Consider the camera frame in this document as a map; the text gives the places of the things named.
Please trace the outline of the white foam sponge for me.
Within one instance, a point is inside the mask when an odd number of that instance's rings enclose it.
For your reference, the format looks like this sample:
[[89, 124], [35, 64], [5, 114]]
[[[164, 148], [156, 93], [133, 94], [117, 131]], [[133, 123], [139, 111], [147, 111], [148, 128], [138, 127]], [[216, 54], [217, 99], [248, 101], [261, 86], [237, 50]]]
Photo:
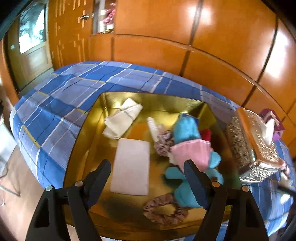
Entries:
[[112, 168], [110, 191], [126, 195], [148, 195], [149, 167], [149, 142], [119, 139]]

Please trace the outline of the pink knitted hat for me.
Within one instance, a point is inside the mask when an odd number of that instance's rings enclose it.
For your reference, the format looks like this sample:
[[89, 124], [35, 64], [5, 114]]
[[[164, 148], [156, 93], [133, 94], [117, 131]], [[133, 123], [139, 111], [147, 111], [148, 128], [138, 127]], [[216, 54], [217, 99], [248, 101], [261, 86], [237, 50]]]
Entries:
[[211, 144], [200, 138], [178, 143], [171, 147], [173, 164], [184, 171], [184, 163], [192, 160], [200, 171], [204, 171], [209, 166]]

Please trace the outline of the purple cardboard box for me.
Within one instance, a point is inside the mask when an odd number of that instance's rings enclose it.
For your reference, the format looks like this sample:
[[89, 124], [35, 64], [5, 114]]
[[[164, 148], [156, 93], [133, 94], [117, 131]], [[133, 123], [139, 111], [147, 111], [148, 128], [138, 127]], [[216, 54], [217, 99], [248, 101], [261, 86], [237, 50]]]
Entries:
[[272, 141], [279, 141], [285, 131], [285, 128], [280, 121], [280, 118], [273, 109], [265, 108], [259, 116], [264, 122], [262, 129], [262, 137], [268, 145]]

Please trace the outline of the cream cloth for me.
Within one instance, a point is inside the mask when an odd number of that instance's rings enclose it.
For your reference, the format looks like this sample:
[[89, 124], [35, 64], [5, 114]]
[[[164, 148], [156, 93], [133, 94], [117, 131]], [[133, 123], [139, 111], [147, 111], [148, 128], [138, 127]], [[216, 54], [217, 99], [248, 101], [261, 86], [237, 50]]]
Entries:
[[105, 118], [104, 124], [106, 128], [103, 135], [114, 140], [120, 139], [133, 124], [142, 109], [143, 106], [140, 103], [131, 98], [126, 99], [120, 109]]

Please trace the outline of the blue plaid bed cover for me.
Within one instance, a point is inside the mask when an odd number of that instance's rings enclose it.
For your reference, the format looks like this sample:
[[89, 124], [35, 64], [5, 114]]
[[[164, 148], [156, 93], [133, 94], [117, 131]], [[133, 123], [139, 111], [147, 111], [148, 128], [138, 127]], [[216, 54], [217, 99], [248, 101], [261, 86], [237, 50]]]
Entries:
[[[199, 119], [199, 129], [212, 131], [212, 147], [222, 157], [218, 170], [224, 186], [241, 187], [223, 133], [236, 103], [186, 78], [112, 61], [62, 67], [23, 96], [11, 111], [11, 130], [41, 186], [70, 186], [103, 159], [114, 161], [117, 141], [103, 135], [104, 119], [128, 98], [142, 104], [143, 109], [125, 138], [151, 142], [148, 117], [170, 128], [179, 113], [190, 113]], [[197, 231], [205, 214], [201, 208], [190, 210], [179, 226], [159, 226], [143, 214], [145, 202], [174, 191], [180, 184], [165, 178], [169, 165], [167, 158], [150, 151], [147, 196], [112, 193], [106, 184], [90, 209], [100, 235], [118, 240], [167, 240]]]

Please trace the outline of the leopard print scrunchie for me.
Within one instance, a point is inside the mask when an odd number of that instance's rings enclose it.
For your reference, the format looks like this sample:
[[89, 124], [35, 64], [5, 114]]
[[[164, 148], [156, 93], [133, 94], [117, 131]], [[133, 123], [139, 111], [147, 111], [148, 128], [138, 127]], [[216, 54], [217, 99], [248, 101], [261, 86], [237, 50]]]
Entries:
[[154, 142], [154, 149], [157, 154], [167, 157], [171, 152], [171, 147], [175, 144], [174, 136], [171, 130], [164, 131], [157, 136], [157, 141]]

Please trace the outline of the wooden door with window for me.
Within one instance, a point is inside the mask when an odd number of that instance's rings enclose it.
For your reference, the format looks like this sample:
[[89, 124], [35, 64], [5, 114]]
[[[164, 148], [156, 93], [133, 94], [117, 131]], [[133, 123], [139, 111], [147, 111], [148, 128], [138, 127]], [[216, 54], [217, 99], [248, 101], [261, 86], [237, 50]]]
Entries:
[[16, 17], [4, 45], [16, 89], [53, 71], [48, 39], [48, 1], [32, 1]]

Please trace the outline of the brown satin scrunchie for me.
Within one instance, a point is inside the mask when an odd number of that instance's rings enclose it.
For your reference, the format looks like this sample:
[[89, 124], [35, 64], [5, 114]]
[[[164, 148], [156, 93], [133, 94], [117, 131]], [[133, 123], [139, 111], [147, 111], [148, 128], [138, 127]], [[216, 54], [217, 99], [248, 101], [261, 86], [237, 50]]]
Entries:
[[189, 211], [181, 207], [172, 194], [165, 194], [149, 200], [143, 206], [143, 214], [151, 222], [170, 226], [182, 223]]

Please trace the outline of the blue plush toy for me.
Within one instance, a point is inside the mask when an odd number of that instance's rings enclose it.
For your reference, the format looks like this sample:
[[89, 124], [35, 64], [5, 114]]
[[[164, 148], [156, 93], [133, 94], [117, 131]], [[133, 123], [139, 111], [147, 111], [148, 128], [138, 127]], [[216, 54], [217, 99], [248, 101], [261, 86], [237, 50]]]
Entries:
[[[174, 142], [176, 144], [195, 140], [200, 138], [200, 131], [198, 130], [197, 119], [193, 116], [187, 114], [180, 114], [178, 120], [174, 124], [173, 128]], [[221, 156], [213, 151], [211, 148], [209, 166], [206, 170], [202, 171], [212, 180], [216, 178], [220, 184], [224, 183], [222, 174], [220, 174], [216, 167], [221, 162]], [[196, 201], [196, 198], [190, 188], [189, 182], [187, 181], [184, 172], [174, 165], [173, 167], [168, 167], [165, 171], [165, 177], [167, 179], [180, 179], [182, 183], [174, 191], [174, 197], [177, 203], [184, 208], [201, 208], [202, 206]]]

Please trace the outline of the orange wooden wardrobe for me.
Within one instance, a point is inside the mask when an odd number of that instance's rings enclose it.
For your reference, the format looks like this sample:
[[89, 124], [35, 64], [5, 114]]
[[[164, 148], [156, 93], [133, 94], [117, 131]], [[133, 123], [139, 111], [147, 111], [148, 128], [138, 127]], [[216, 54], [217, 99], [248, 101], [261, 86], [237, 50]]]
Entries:
[[94, 1], [49, 1], [53, 67], [112, 60], [161, 69], [256, 113], [275, 110], [295, 155], [295, 32], [263, 1], [117, 1], [112, 33]]

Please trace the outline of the gold storage box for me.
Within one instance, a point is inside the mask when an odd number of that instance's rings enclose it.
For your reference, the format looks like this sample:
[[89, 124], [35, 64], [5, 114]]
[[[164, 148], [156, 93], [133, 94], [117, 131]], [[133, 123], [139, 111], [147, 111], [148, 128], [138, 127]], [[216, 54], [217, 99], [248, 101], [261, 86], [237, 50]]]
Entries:
[[[147, 118], [171, 128], [179, 114], [188, 113], [199, 121], [200, 130], [209, 129], [211, 146], [222, 160], [218, 171], [223, 175], [226, 188], [238, 189], [241, 186], [229, 144], [223, 133], [224, 124], [218, 118], [221, 110], [206, 102], [171, 95], [133, 92], [104, 92], [99, 95], [86, 117], [73, 147], [64, 178], [64, 187], [69, 187], [94, 171], [102, 160], [115, 159], [117, 140], [103, 135], [104, 119], [115, 113], [131, 98], [142, 105], [125, 138], [152, 143]], [[134, 161], [137, 173], [146, 172], [149, 177], [149, 192], [146, 196], [113, 193], [111, 182], [107, 181], [98, 202], [89, 213], [103, 237], [116, 240], [171, 240], [186, 237], [197, 232], [205, 211], [202, 208], [189, 210], [187, 218], [180, 225], [158, 225], [143, 214], [143, 206], [151, 199], [173, 193], [180, 180], [168, 180], [164, 173], [169, 167], [168, 158], [160, 157], [150, 148]]]

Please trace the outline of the silver ornate tissue box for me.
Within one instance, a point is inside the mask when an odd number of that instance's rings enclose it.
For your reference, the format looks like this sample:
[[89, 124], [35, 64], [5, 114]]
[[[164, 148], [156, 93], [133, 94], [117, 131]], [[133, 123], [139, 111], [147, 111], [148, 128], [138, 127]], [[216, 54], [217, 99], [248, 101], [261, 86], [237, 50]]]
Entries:
[[258, 114], [245, 108], [238, 108], [227, 125], [229, 145], [243, 183], [262, 182], [284, 167], [275, 142], [268, 145], [263, 139], [263, 125]]

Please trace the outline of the red knitted sock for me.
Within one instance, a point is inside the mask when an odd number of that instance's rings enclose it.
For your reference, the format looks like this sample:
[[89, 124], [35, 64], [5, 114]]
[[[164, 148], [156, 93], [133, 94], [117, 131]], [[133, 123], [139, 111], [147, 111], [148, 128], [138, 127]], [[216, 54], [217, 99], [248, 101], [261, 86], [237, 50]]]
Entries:
[[204, 141], [211, 142], [212, 132], [210, 129], [206, 128], [200, 131], [201, 139]]

